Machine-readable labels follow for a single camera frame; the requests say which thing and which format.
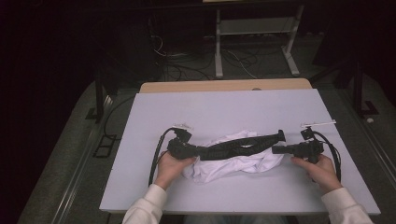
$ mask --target wire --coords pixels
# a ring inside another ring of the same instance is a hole
[[[195,52],[179,53],[168,57],[167,61],[172,63],[189,63],[201,59],[205,54],[206,53],[200,54]]]
[[[249,56],[247,56],[247,57],[244,57],[244,58],[239,58],[239,60],[235,59],[235,57],[234,57],[233,55],[232,55],[232,57],[231,57],[230,59],[227,57],[226,54],[222,54],[222,56],[223,56],[222,58],[223,58],[227,63],[229,63],[230,65],[232,65],[232,66],[234,66],[234,67],[237,67],[237,68],[243,68],[243,67],[240,66],[239,64],[233,64],[232,62],[230,62],[230,60],[233,60],[233,61],[235,61],[235,62],[237,62],[237,63],[243,63],[243,64],[245,65],[245,68],[249,68],[251,65],[257,63],[257,61],[258,61],[256,55],[253,55],[253,54],[251,54],[251,55],[249,55]],[[248,60],[248,58],[250,58],[250,57],[254,57],[255,62],[250,62],[250,61]]]
[[[212,80],[212,79],[214,79],[213,76],[211,76],[211,75],[209,75],[209,74],[207,74],[207,73],[205,73],[205,72],[203,72],[203,71],[201,71],[201,70],[204,70],[204,69],[208,68],[208,67],[214,62],[214,58],[215,58],[215,56],[212,55],[212,57],[210,58],[209,62],[208,62],[206,65],[204,65],[203,67],[199,67],[199,68],[191,68],[191,67],[188,67],[188,66],[185,66],[185,65],[181,65],[181,64],[179,64],[179,63],[170,62],[170,61],[168,60],[168,62],[167,62],[167,64],[166,64],[167,75],[168,75],[169,77],[171,77],[171,78],[177,80],[177,81],[180,81],[180,80],[201,80],[201,79],[203,79],[204,77],[205,77],[206,79],[208,79],[208,80]],[[172,76],[170,75],[170,73],[169,73],[169,67],[174,67],[174,68],[177,69],[177,71],[179,72],[179,77],[178,77],[178,78],[172,77]],[[188,77],[187,74],[186,74],[186,72],[183,71],[182,69],[183,69],[183,70],[190,70],[190,71],[197,72],[197,73],[201,74],[201,76],[198,77],[198,78],[191,78],[191,77]]]
[[[316,131],[312,131],[313,134],[319,135],[329,146],[330,152],[332,153],[332,158],[334,160],[334,166],[335,166],[335,173],[337,175],[337,178],[339,181],[341,181],[341,155],[340,152],[335,148],[329,140],[321,133],[318,133]]]
[[[227,49],[223,49],[223,50],[226,51],[226,52],[228,52],[228,53],[230,53],[230,54],[232,54],[232,55],[236,58],[236,60],[241,64],[242,68],[243,68],[251,77],[254,77],[254,78],[258,79],[257,77],[255,77],[255,76],[253,76],[251,73],[249,73],[249,71],[245,68],[245,66],[242,64],[242,62],[240,61],[240,59],[239,59],[238,57],[236,57],[236,55],[235,55],[234,53],[230,52],[230,51],[227,50]]]
[[[165,138],[166,134],[169,133],[171,130],[174,130],[173,128],[167,129],[163,135],[160,137],[160,141],[158,142],[157,148],[155,149],[154,152],[154,157],[152,158],[152,163],[151,163],[151,170],[149,172],[149,178],[148,178],[148,186],[152,184],[152,179],[154,177],[154,173],[157,167],[157,162],[158,162],[158,154],[160,153],[161,146],[163,145],[163,139]]]
[[[170,54],[170,53],[168,53],[166,51],[160,52],[160,50],[163,48],[163,39],[160,36],[158,36],[158,35],[152,35],[152,37],[156,37],[156,38],[158,38],[160,40],[160,43],[161,43],[160,46],[157,49],[154,49],[154,51],[157,54],[159,54],[159,55],[161,55],[163,57],[180,57],[180,56],[188,56],[188,55],[190,55],[190,53],[188,53],[188,52],[186,52],[186,53],[178,53],[178,54]]]

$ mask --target table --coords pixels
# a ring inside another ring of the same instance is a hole
[[[113,14],[136,14],[164,12],[175,13],[180,10],[216,10],[216,78],[223,78],[222,65],[221,65],[221,49],[220,49],[220,36],[221,35],[245,35],[245,34],[268,34],[268,33],[288,33],[289,40],[286,46],[282,47],[282,53],[288,63],[290,72],[293,76],[297,77],[300,72],[297,68],[295,61],[291,55],[291,48],[297,35],[297,30],[304,10],[304,4],[309,2],[307,0],[203,0],[203,1],[152,1],[150,3],[131,3],[109,8],[93,8],[88,10],[91,13],[106,13]],[[220,12],[227,9],[243,10],[244,8],[263,9],[266,7],[282,6],[296,8],[292,14],[289,15],[275,15],[274,9],[271,16],[262,14],[260,19],[238,19],[238,20],[224,20],[220,16]]]
[[[144,195],[159,137],[175,123],[185,122],[194,128],[190,140],[194,145],[241,129],[262,134],[282,129],[287,143],[297,144],[303,141],[303,122],[331,120],[318,91],[302,78],[167,84],[144,84],[136,95],[101,210],[124,213]],[[262,91],[246,91],[255,88]],[[335,126],[318,126],[314,130],[323,133],[340,151],[343,185],[369,214],[379,214]],[[168,135],[163,148],[174,137]],[[324,154],[331,156],[327,148]],[[327,212],[320,196],[318,186],[286,155],[279,166],[260,174],[238,172],[207,184],[181,177],[168,189],[163,210],[165,214],[307,215]]]

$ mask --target white cloth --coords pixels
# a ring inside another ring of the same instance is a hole
[[[258,135],[255,132],[242,131],[240,133],[223,136],[208,144],[207,147],[234,139],[256,136]],[[285,142],[279,142],[278,145],[285,146]],[[207,183],[237,171],[244,171],[247,173],[265,172],[278,166],[282,158],[283,154],[273,154],[271,148],[249,157],[238,156],[222,161],[201,161],[197,158],[196,162],[186,167],[182,174],[186,178],[192,179],[195,183]]]

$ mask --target cable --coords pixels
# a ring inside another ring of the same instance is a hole
[[[231,53],[231,54],[236,58],[236,60],[237,60],[239,63],[241,63],[241,61],[239,60],[239,58],[236,57],[236,55],[235,55],[234,53],[230,52],[230,51],[227,50],[227,49],[223,49],[223,50],[225,50],[225,51],[228,52],[228,53]],[[242,68],[243,68],[251,77],[254,77],[254,78],[258,79],[257,77],[255,77],[255,76],[253,76],[251,73],[249,73],[249,71],[245,68],[245,66],[244,66],[242,63],[241,63],[241,66],[242,66]]]
[[[226,54],[222,54],[222,56],[223,56],[223,59],[224,59],[227,63],[229,63],[230,65],[232,65],[232,66],[234,66],[234,67],[237,67],[237,68],[243,68],[243,67],[240,66],[239,64],[233,64],[232,62],[230,62],[230,60],[236,61],[236,62],[238,62],[238,63],[243,63],[243,64],[245,65],[245,68],[246,68],[246,69],[248,69],[251,65],[257,63],[257,61],[258,61],[256,55],[254,55],[254,54],[251,54],[251,55],[249,55],[249,56],[247,56],[247,57],[244,57],[244,58],[239,58],[239,60],[235,59],[234,56],[231,57],[230,59],[228,59],[228,57],[227,57]],[[250,57],[254,57],[255,62],[250,62],[250,61],[248,60],[248,58],[250,58]]]
[[[241,49],[239,49],[238,51],[241,51],[242,53],[245,53],[245,54],[248,55],[247,57],[239,58],[241,61],[247,61],[247,62],[249,62],[250,64],[255,64],[255,63],[257,63],[257,62],[259,61],[259,59],[257,58],[257,54],[260,52],[259,49],[257,49],[255,53],[250,53],[250,52],[248,52],[248,51],[243,51],[243,50],[241,50]],[[253,58],[253,59],[254,59],[254,62],[248,61],[248,58]]]
[[[157,162],[158,162],[158,154],[160,153],[161,146],[163,145],[163,139],[165,138],[166,134],[169,133],[169,131],[174,130],[174,128],[167,129],[163,135],[160,137],[160,141],[158,142],[157,148],[155,149],[154,152],[154,157],[152,158],[152,164],[151,164],[151,170],[149,172],[149,178],[148,178],[148,186],[152,184],[152,179],[154,177],[154,173],[157,167]]]
[[[168,63],[167,63],[167,73],[168,73],[168,76],[172,77],[172,76],[169,74],[169,66],[171,66],[171,67],[176,68],[176,69],[178,70],[179,74],[180,74],[180,76],[179,76],[178,78],[176,78],[176,80],[181,80],[181,75],[182,75],[182,74],[184,74],[186,80],[201,80],[203,77],[205,77],[205,78],[208,79],[208,80],[212,80],[212,79],[214,79],[213,76],[211,76],[211,75],[209,75],[209,74],[206,74],[206,73],[204,73],[203,71],[200,71],[200,70],[204,70],[204,69],[208,68],[208,67],[214,62],[214,57],[215,57],[215,56],[212,55],[212,57],[211,57],[211,59],[209,60],[208,64],[206,64],[206,65],[204,65],[203,67],[200,67],[200,68],[191,68],[191,67],[184,66],[184,65],[181,65],[181,64],[176,64],[176,63],[168,62]],[[191,70],[191,71],[200,73],[202,76],[201,76],[201,77],[198,77],[198,78],[190,78],[190,77],[187,77],[187,74],[186,74],[184,71],[182,71],[181,69]]]
[[[157,49],[157,50],[160,50],[160,49],[163,47],[163,39],[160,38],[158,35],[154,35],[154,37],[159,38],[160,41],[161,41],[161,45],[160,45],[160,47]]]
[[[202,55],[200,55],[199,53],[194,53],[194,52],[187,53],[186,52],[186,53],[177,54],[177,56],[168,57],[167,61],[172,62],[172,63],[189,63],[189,62],[196,61],[200,58],[202,58]]]
[[[169,71],[169,66],[166,66],[166,73],[167,73],[167,75],[169,76],[169,77],[171,77],[172,79],[174,79],[175,81],[180,81],[181,80],[181,75],[184,73],[183,71],[181,71],[181,69],[180,68],[178,68],[178,67],[175,67],[176,68],[176,70],[177,71],[175,71],[175,72],[178,72],[178,77],[173,77],[173,76],[171,76],[170,75],[170,71]]]
[[[166,55],[166,53],[165,54],[162,54],[162,53],[160,53],[158,50],[156,50],[156,49],[154,49],[154,51],[157,53],[157,54],[159,54],[159,55],[161,55],[161,56],[163,56],[163,57],[166,57],[167,55]]]
[[[329,140],[323,134],[318,133],[316,131],[312,131],[312,133],[320,136],[326,142],[326,144],[329,146],[329,149],[330,149],[330,152],[332,153],[332,158],[333,158],[333,161],[334,161],[335,174],[337,175],[338,180],[341,181],[341,156],[340,156],[340,152],[337,150],[337,148],[335,148],[329,142]]]

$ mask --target dark background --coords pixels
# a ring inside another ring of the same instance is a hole
[[[0,3],[5,132],[1,134],[1,223],[17,222],[78,97],[95,76],[101,74],[106,90],[113,94],[122,86],[155,81],[160,69],[151,50],[152,29],[172,38],[179,32],[180,40],[186,37],[182,34],[199,39],[214,32],[208,28],[214,27],[208,21],[213,11],[161,13],[151,29],[152,15],[87,12],[88,8],[146,6],[139,1],[109,2]],[[386,1],[313,1],[304,9],[299,33],[325,32],[315,63],[327,66],[346,54],[356,55],[363,70],[378,80],[395,104],[391,94],[396,84],[391,69],[395,13],[394,5]]]

